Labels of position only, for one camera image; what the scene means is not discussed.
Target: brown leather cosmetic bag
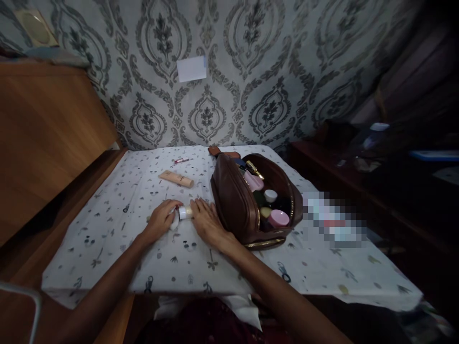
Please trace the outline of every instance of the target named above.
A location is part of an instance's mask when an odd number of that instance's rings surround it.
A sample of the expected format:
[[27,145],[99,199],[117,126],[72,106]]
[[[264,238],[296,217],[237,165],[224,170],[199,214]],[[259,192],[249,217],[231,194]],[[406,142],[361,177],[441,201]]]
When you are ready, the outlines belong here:
[[265,187],[277,192],[278,197],[291,200],[290,222],[287,227],[265,232],[260,229],[260,210],[249,185],[238,171],[234,160],[220,154],[210,179],[215,206],[226,230],[248,249],[265,249],[281,245],[303,217],[303,199],[285,172],[271,160],[260,154],[242,158],[251,161],[264,177]]

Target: wooden furniture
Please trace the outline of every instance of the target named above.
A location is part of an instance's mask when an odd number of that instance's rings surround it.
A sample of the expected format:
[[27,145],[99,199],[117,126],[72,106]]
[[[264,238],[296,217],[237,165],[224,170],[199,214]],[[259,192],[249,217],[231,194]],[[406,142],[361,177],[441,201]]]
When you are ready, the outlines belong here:
[[[81,69],[46,63],[0,64],[0,280],[41,289],[70,222],[109,176],[126,149]],[[59,195],[48,229],[23,227]],[[36,343],[48,343],[71,312],[40,292]],[[127,295],[97,343],[122,343],[133,296]],[[32,299],[0,291],[2,342],[27,343]]]
[[390,259],[453,322],[459,301],[456,243],[445,242],[435,235],[434,228],[373,195],[362,185],[363,174],[351,165],[336,167],[338,161],[338,156],[312,141],[293,142],[288,149],[290,166],[318,190],[329,192],[328,197],[346,200],[348,209],[362,214],[368,228],[387,239],[391,246],[403,248],[403,253],[390,255]]
[[82,69],[0,64],[0,246],[118,136]]

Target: hand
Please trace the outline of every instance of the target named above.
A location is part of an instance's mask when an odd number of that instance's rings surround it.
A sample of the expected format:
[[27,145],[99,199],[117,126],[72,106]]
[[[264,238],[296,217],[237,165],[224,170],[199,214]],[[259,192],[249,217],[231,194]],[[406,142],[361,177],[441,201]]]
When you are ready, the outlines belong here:
[[202,198],[191,200],[193,210],[193,225],[198,235],[213,248],[220,252],[228,248],[228,244],[238,243],[234,235],[227,232],[219,220],[215,204],[209,205]]
[[147,227],[145,227],[141,233],[142,239],[148,244],[153,244],[156,240],[162,237],[174,220],[175,212],[171,213],[171,211],[182,205],[183,203],[177,200],[167,199],[162,202],[155,210],[153,210]]

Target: white sticky note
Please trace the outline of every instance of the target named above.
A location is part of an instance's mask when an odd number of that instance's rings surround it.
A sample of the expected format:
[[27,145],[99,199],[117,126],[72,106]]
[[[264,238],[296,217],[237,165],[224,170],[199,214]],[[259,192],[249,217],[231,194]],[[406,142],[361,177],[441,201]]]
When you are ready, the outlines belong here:
[[198,56],[177,61],[178,81],[187,82],[207,77],[206,57]]

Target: table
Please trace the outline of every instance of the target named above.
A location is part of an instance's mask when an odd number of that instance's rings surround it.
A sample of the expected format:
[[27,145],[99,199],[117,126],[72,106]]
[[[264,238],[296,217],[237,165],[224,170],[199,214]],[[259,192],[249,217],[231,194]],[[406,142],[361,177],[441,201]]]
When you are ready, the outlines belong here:
[[[300,192],[316,191],[271,148],[223,147],[241,156],[260,153],[277,163]],[[173,160],[190,161],[173,165]],[[188,204],[213,201],[210,177],[216,160],[207,147],[172,147],[128,151],[68,228],[55,257],[43,273],[42,290],[74,308],[90,288],[142,232],[146,218],[166,198]],[[158,178],[172,170],[195,180],[191,189]],[[379,305],[395,311],[414,308],[422,293],[371,242],[362,248],[330,248],[327,242],[303,240],[300,222],[277,248],[254,254],[297,291],[331,295],[344,302]],[[251,285],[225,256],[210,249],[192,223],[181,221],[143,258],[130,284],[134,293],[249,294]]]

